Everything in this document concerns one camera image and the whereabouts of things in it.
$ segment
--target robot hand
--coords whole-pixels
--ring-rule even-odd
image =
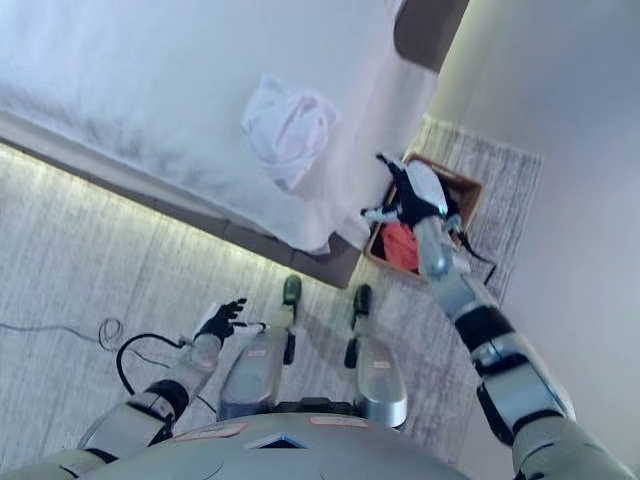
[[[360,213],[368,220],[380,223],[402,222],[413,228],[425,218],[443,218],[447,213],[447,201],[437,175],[420,161],[401,163],[379,153],[393,176],[397,195],[391,205],[364,209]]]
[[[224,345],[224,340],[233,335],[234,332],[233,324],[230,320],[238,318],[238,313],[242,311],[245,303],[247,303],[247,299],[240,298],[222,305],[216,314],[207,320],[196,333],[194,340],[200,335],[212,334],[220,339],[220,346]]]

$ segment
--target gray rug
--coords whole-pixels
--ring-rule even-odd
[[[502,298],[541,166],[539,158],[425,119],[414,146],[485,186],[471,228],[477,249],[499,261],[491,288]],[[484,273],[483,267],[474,268]],[[49,165],[0,146],[0,321],[15,325],[74,325],[95,333],[106,317],[126,335],[155,331],[189,335],[212,302],[247,296],[245,319],[267,319],[291,271],[164,217]],[[410,392],[406,433],[455,463],[475,374],[454,330],[425,287],[361,259],[346,291],[303,278],[294,365],[281,399],[324,395],[352,398],[342,367],[352,295],[374,289],[379,334],[402,363]],[[248,338],[232,337],[204,396],[216,391]],[[155,359],[174,352],[141,345]],[[90,423],[126,398],[113,355],[66,333],[0,330],[0,469],[72,448]],[[126,359],[142,388],[161,373]],[[196,403],[177,430],[210,423]]]

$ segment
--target wall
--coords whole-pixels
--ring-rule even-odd
[[[472,0],[429,113],[546,156],[504,310],[640,463],[640,2]],[[511,478],[474,412],[461,465]]]

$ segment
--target robot finger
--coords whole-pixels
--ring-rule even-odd
[[[365,208],[360,212],[367,220],[378,223],[399,222],[398,216],[402,214],[402,206],[399,204],[387,205],[378,208]]]
[[[376,158],[387,166],[391,175],[393,175],[393,179],[398,181],[400,174],[404,170],[404,164],[396,158],[387,158],[382,153],[378,153]]]

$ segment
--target rug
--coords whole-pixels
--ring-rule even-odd
[[[541,159],[425,117],[413,150],[480,181],[485,192],[470,235],[498,261],[490,288],[504,295],[535,193]],[[484,266],[473,264],[484,274]],[[269,319],[292,271],[186,224],[114,195],[0,145],[0,321],[65,324],[95,335],[115,317],[126,335],[191,335],[211,303],[246,296],[246,321]],[[353,397],[342,362],[350,338],[352,295],[374,291],[372,321],[398,355],[410,394],[405,433],[455,463],[474,401],[475,373],[454,329],[416,280],[361,258],[347,290],[303,276],[296,358],[280,399]],[[230,338],[203,396],[216,392],[248,341]],[[152,340],[140,350],[160,361],[175,352]],[[126,399],[112,353],[65,332],[0,330],[2,471],[73,448],[89,425]],[[162,369],[133,355],[125,369],[134,388]],[[214,421],[195,403],[176,432]]]

